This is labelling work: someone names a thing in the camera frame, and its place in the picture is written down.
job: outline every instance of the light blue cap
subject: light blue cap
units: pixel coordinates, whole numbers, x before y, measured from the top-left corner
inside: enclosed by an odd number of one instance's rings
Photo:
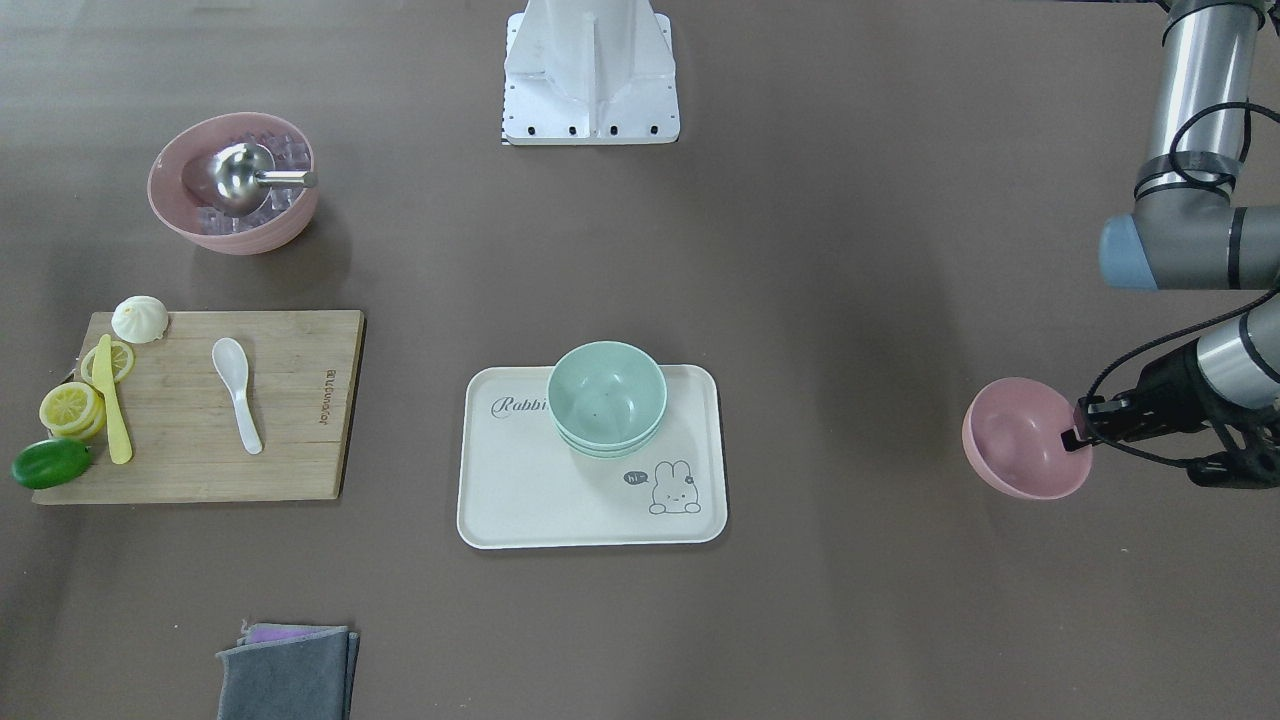
[[[1158,290],[1133,215],[1116,215],[1102,227],[1098,265],[1102,266],[1102,279],[1111,287]]]

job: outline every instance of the folded cloth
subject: folded cloth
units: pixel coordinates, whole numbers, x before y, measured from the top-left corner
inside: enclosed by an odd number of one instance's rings
[[[346,720],[360,634],[346,626],[259,623],[223,661],[218,720]]]

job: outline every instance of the mint green bowl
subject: mint green bowl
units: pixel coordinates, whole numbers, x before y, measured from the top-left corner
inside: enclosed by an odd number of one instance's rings
[[[571,447],[595,457],[621,457],[658,430],[667,411],[667,379],[639,347],[590,342],[556,363],[547,382],[547,407]]]

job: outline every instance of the yellow-green knife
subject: yellow-green knife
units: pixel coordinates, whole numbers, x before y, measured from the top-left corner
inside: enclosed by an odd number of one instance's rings
[[[123,465],[133,457],[133,443],[129,432],[124,429],[124,416],[120,415],[120,400],[115,396],[115,369],[111,368],[111,336],[104,334],[97,341],[97,355],[93,356],[93,388],[102,393],[106,401],[106,446],[111,452],[111,462]]]

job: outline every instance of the table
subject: table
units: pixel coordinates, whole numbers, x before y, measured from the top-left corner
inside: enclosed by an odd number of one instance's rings
[[[0,4],[0,456],[127,296],[367,315],[335,502],[37,507],[0,483],[0,716],[211,717],[242,620],[361,632],[357,720],[1280,707],[1280,493],[1100,450],[1080,492],[1021,502],[960,447],[987,382],[1074,398],[1254,296],[1098,273],[1144,159],[1153,5],[663,0],[682,133],[630,149],[499,143],[522,9]],[[320,170],[308,229],[253,258],[143,192],[165,142],[234,110],[297,124]],[[1274,138],[1256,123],[1239,204],[1274,200]],[[472,550],[467,380],[599,338],[714,375],[727,529]]]

